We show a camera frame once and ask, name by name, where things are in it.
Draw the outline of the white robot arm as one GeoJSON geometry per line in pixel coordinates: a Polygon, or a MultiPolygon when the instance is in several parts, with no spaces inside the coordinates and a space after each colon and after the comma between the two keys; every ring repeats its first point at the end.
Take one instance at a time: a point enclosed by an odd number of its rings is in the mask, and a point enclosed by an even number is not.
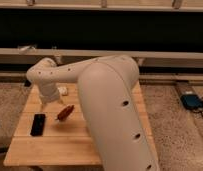
{"type": "Polygon", "coordinates": [[[77,85],[81,110],[104,171],[160,171],[132,95],[138,76],[136,61],[127,55],[62,66],[44,58],[26,73],[44,103],[60,98],[59,83],[77,85]]]}

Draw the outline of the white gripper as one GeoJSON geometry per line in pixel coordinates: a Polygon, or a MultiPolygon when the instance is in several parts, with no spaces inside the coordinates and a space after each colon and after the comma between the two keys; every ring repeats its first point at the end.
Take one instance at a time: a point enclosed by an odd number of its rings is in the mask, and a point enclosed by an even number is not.
{"type": "Polygon", "coordinates": [[[40,111],[44,111],[48,103],[58,100],[58,103],[65,105],[60,97],[59,90],[55,84],[46,84],[39,86],[39,97],[42,101],[40,111]]]}

